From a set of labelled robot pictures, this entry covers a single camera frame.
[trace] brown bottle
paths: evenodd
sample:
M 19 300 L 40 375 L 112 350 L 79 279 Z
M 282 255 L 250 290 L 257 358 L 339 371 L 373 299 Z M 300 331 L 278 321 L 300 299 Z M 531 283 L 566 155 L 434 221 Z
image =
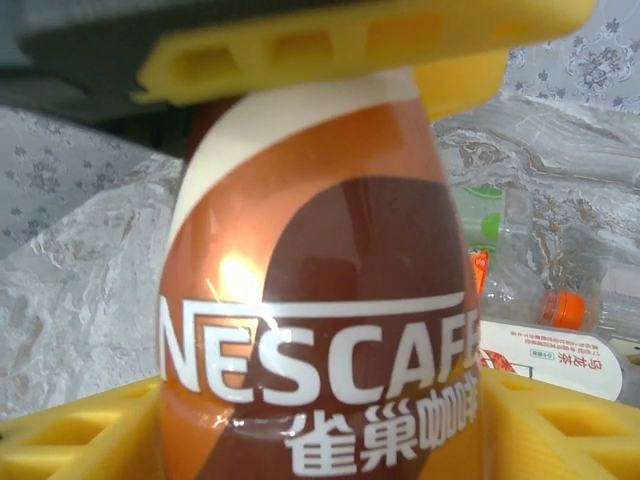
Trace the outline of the brown bottle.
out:
M 484 478 L 473 279 L 410 70 L 198 121 L 158 303 L 168 478 Z

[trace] orange label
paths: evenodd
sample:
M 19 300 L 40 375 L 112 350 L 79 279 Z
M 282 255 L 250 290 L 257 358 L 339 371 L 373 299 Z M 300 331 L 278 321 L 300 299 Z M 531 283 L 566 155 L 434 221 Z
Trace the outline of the orange label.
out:
M 489 252 L 486 250 L 469 252 L 471 257 L 471 266 L 473 268 L 473 274 L 476 277 L 476 289 L 478 295 L 482 295 L 484 290 L 484 282 L 487 278 L 487 272 L 489 271 Z

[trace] orange bottle cap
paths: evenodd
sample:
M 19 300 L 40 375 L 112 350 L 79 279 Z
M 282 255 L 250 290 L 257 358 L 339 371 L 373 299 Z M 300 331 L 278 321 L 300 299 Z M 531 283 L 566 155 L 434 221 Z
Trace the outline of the orange bottle cap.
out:
M 584 298 L 571 292 L 556 292 L 556 311 L 551 326 L 580 330 L 586 312 Z

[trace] yellow foam holder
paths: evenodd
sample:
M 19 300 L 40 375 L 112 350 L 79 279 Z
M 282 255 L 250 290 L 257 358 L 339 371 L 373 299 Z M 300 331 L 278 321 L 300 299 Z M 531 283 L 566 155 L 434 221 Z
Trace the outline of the yellow foam holder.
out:
M 159 480 L 157 378 L 0 425 L 2 480 Z M 492 480 L 640 478 L 640 410 L 483 369 Z
M 149 52 L 137 78 L 144 91 L 132 98 L 184 106 L 421 65 L 423 74 L 431 72 L 423 82 L 432 89 L 425 92 L 430 110 L 452 113 L 495 93 L 508 48 L 568 35 L 594 6 L 595 0 L 380 0 L 174 32 Z

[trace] yellow foam block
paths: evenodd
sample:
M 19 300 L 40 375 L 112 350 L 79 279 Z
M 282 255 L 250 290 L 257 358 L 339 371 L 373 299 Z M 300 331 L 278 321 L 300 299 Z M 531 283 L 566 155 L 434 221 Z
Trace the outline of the yellow foam block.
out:
M 504 52 L 568 35 L 589 19 L 594 6 L 595 0 L 380 0 L 175 32 L 152 48 L 138 73 L 144 91 L 132 97 L 139 103 L 183 106 L 400 65 Z M 466 95 L 486 97 L 483 81 L 473 80 L 485 73 L 501 76 L 504 63 L 472 64 L 480 68 L 453 71 L 464 75 L 460 81 Z M 447 76 L 445 67 L 439 64 L 438 70 Z M 458 83 L 431 86 L 446 98 L 457 95 L 450 92 Z M 430 107 L 441 109 L 433 101 Z
M 640 478 L 640 410 L 499 370 L 481 377 L 492 480 Z M 162 478 L 158 379 L 0 425 L 2 480 Z

